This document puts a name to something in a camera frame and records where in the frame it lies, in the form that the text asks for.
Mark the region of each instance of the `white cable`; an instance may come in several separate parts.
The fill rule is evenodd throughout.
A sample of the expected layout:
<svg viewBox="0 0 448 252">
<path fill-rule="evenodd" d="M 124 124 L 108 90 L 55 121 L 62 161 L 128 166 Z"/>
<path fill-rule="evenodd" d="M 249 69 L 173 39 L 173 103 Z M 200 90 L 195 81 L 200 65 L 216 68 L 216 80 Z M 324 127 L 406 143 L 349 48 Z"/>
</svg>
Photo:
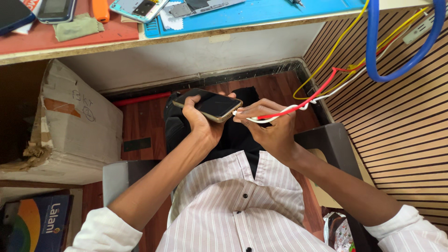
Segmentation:
<svg viewBox="0 0 448 252">
<path fill-rule="evenodd" d="M 376 61 L 378 61 L 379 59 L 381 59 L 381 57 L 384 56 L 384 54 L 387 52 L 387 50 L 389 50 L 389 48 L 392 46 L 392 44 L 393 44 L 395 41 L 397 41 L 403 34 L 405 34 L 405 33 L 409 30 L 410 27 L 411 27 L 411 25 L 409 25 L 408 28 L 407 28 L 405 31 L 403 31 L 398 37 L 396 37 L 396 38 L 392 41 L 392 43 L 390 43 L 390 44 L 386 47 L 386 49 L 385 49 L 385 50 L 384 50 L 384 51 L 383 51 L 383 52 L 376 58 Z M 346 81 L 344 84 L 342 84 L 340 87 L 338 87 L 336 90 L 334 90 L 334 91 L 331 92 L 330 94 L 325 95 L 325 96 L 319 96 L 319 97 L 317 97 L 317 98 L 314 98 L 314 99 L 311 100 L 310 102 L 313 103 L 313 104 L 316 104 L 318 100 L 320 100 L 320 99 L 325 99 L 325 98 L 328 98 L 328 97 L 334 95 L 334 94 L 337 93 L 339 90 L 341 90 L 343 87 L 345 87 L 347 84 L 349 84 L 350 82 L 352 82 L 352 81 L 354 81 L 356 78 L 358 78 L 362 73 L 365 72 L 366 69 L 367 69 L 367 68 L 364 67 L 363 69 L 359 70 L 359 72 L 358 72 L 355 76 L 353 76 L 350 80 Z M 300 109 L 300 110 L 306 110 L 306 109 L 308 108 L 308 104 L 309 104 L 309 103 L 305 104 L 305 106 L 303 106 L 303 107 L 301 107 L 301 108 L 299 108 L 299 109 Z M 298 106 L 298 105 L 295 105 L 295 104 L 294 104 L 294 105 L 291 105 L 291 106 L 289 106 L 289 107 L 283 109 L 282 111 L 280 111 L 280 113 L 281 113 L 281 112 L 284 112 L 284 111 L 286 111 L 286 110 L 288 110 L 288 109 L 295 108 L 295 107 L 297 107 L 297 106 Z M 278 118 L 278 116 L 276 116 L 276 117 L 271 117 L 271 118 L 269 118 L 269 119 L 267 119 L 267 120 L 257 120 L 256 117 L 246 118 L 246 119 L 249 120 L 249 121 L 251 121 L 251 122 L 256 122 L 256 123 L 268 123 L 268 122 L 271 122 L 271 121 L 273 121 L 273 120 L 275 120 L 275 119 L 277 119 L 277 118 Z"/>
</svg>

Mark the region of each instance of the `blue silicone repair mat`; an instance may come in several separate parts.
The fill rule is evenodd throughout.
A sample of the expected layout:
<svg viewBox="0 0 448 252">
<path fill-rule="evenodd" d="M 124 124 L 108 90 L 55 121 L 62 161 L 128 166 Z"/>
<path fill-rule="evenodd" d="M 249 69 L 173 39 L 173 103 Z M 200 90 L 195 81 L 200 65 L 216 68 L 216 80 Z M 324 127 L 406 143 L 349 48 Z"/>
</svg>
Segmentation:
<svg viewBox="0 0 448 252">
<path fill-rule="evenodd" d="M 159 16 L 145 24 L 148 38 L 177 35 L 233 26 L 309 17 L 328 13 L 362 9 L 362 0 L 302 0 L 305 8 L 289 0 L 246 0 L 226 8 L 184 18 L 182 30 L 164 29 Z"/>
</svg>

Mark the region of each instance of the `wooden floor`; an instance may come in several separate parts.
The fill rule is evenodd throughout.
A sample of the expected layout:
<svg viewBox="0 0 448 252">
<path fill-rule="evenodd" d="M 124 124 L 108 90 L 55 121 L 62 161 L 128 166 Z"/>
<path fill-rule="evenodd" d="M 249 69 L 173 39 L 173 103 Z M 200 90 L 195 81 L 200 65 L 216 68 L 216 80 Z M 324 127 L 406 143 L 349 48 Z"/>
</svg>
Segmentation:
<svg viewBox="0 0 448 252">
<path fill-rule="evenodd" d="M 224 91 L 230 93 L 232 90 L 251 86 L 255 87 L 260 98 L 268 98 L 284 106 L 298 104 L 300 102 L 300 100 L 293 98 L 293 92 L 300 86 L 300 82 L 294 72 L 260 76 L 242 81 L 232 81 L 207 86 L 204 89 L 213 92 Z M 298 95 L 304 97 L 303 92 L 299 92 Z M 151 148 L 131 152 L 122 151 L 121 158 L 123 160 L 163 159 L 166 156 L 163 121 L 163 109 L 166 100 L 167 98 L 150 100 L 129 104 L 120 108 L 124 115 L 123 141 L 151 137 Z M 318 126 L 320 126 L 319 122 L 311 108 L 305 111 L 297 111 L 295 133 L 310 130 Z M 303 188 L 305 202 L 305 219 L 303 224 L 309 232 L 323 241 L 321 208 L 312 191 L 310 181 L 296 171 L 292 171 L 292 173 Z M 101 182 L 84 186 L 83 221 L 89 210 L 102 207 L 101 186 Z M 145 227 L 142 240 L 139 244 L 140 251 L 155 251 L 166 230 L 170 207 L 171 201 L 167 197 L 156 215 Z"/>
</svg>

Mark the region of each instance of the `shirt sleeve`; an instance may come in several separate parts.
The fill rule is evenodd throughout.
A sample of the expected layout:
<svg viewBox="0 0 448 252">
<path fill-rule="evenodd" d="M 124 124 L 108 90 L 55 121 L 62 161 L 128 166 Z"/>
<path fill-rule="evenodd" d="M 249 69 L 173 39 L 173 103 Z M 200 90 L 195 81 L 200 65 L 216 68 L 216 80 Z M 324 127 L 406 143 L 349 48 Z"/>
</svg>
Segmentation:
<svg viewBox="0 0 448 252">
<path fill-rule="evenodd" d="M 384 252 L 448 251 L 447 234 L 423 220 L 412 206 L 403 205 L 392 219 L 365 228 Z"/>
<path fill-rule="evenodd" d="M 75 236 L 73 246 L 65 252 L 128 252 L 142 237 L 109 208 L 91 210 Z"/>
</svg>

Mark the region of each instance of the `red mat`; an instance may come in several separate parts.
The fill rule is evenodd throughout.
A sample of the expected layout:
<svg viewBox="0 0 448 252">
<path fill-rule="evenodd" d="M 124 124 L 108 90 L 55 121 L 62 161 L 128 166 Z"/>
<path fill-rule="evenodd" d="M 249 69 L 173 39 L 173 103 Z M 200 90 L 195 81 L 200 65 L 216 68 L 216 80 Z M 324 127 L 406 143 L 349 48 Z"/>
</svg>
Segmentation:
<svg viewBox="0 0 448 252">
<path fill-rule="evenodd" d="M 91 0 L 77 0 L 75 15 L 89 12 L 93 17 Z M 138 39 L 137 23 L 122 23 L 121 15 L 110 12 L 110 21 L 104 24 L 105 31 L 81 38 L 58 42 L 53 25 L 35 20 L 28 35 L 10 32 L 0 36 L 0 54 L 27 52 L 52 48 L 66 48 L 99 43 L 111 43 Z"/>
</svg>

